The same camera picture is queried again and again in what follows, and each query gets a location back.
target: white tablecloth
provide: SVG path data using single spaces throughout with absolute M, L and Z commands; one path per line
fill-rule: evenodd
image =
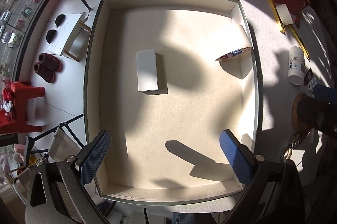
M 278 31 L 275 18 L 267 0 L 240 0 L 251 26 L 253 39 L 257 43 L 257 69 L 262 78 L 260 110 L 262 122 L 257 132 L 255 154 L 262 154 L 267 160 L 279 162 L 282 148 L 294 133 L 291 122 L 292 104 L 300 92 L 309 94 L 306 86 L 295 86 L 288 82 L 289 49 L 299 46 L 290 31 L 286 35 Z M 330 63 L 321 23 L 314 11 L 307 7 L 303 11 L 299 35 L 304 41 L 311 61 L 305 60 L 306 68 L 311 67 L 319 84 L 331 85 Z M 302 185 L 312 182 L 324 148 L 326 138 L 320 132 L 313 132 L 293 152 L 292 160 L 297 165 Z M 209 202 L 182 205 L 156 206 L 171 212 L 202 213 L 220 212 L 232 209 L 240 196 L 231 196 Z

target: white floor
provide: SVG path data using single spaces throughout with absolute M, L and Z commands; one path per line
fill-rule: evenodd
M 86 0 L 92 10 L 89 13 L 88 20 L 85 22 L 92 26 L 97 7 L 100 0 Z M 60 0 L 53 13 L 51 14 L 45 29 L 40 38 L 36 49 L 34 61 L 40 53 L 47 52 L 48 43 L 45 40 L 46 32 L 55 29 L 55 18 L 59 14 L 81 13 L 88 11 L 80 0 Z M 83 113 L 83 80 L 85 69 L 85 58 L 89 33 L 81 30 L 77 36 L 70 53 L 77 56 L 80 62 L 64 56 L 57 56 L 63 65 L 61 72 L 56 73 L 54 83 L 45 82 L 39 75 L 34 73 L 33 64 L 30 73 L 30 80 L 33 86 L 43 86 L 46 89 L 44 98 L 31 99 L 28 104 L 29 124 L 43 126 L 43 131 L 57 126 L 60 122 L 69 120 Z M 83 118 L 70 124 L 76 136 L 82 143 L 86 143 Z M 38 149 L 48 149 L 52 140 L 52 135 L 46 136 L 35 143 Z

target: red stool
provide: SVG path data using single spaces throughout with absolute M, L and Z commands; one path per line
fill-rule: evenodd
M 27 86 L 18 81 L 11 81 L 10 87 L 13 92 L 15 120 L 8 121 L 5 110 L 1 110 L 0 134 L 41 132 L 41 126 L 26 124 L 26 102 L 31 98 L 43 97 L 44 87 Z

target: brown slipper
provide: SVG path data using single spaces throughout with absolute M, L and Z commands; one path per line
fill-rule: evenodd
M 43 64 L 54 72 L 59 72 L 62 68 L 61 61 L 57 57 L 48 53 L 41 53 L 39 55 L 39 63 Z
M 52 83 L 55 79 L 55 73 L 39 62 L 34 64 L 34 72 L 43 78 L 46 82 Z

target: white bottle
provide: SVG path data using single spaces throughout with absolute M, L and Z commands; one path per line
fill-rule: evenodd
M 289 50 L 288 81 L 294 85 L 301 85 L 304 82 L 304 53 L 297 46 Z

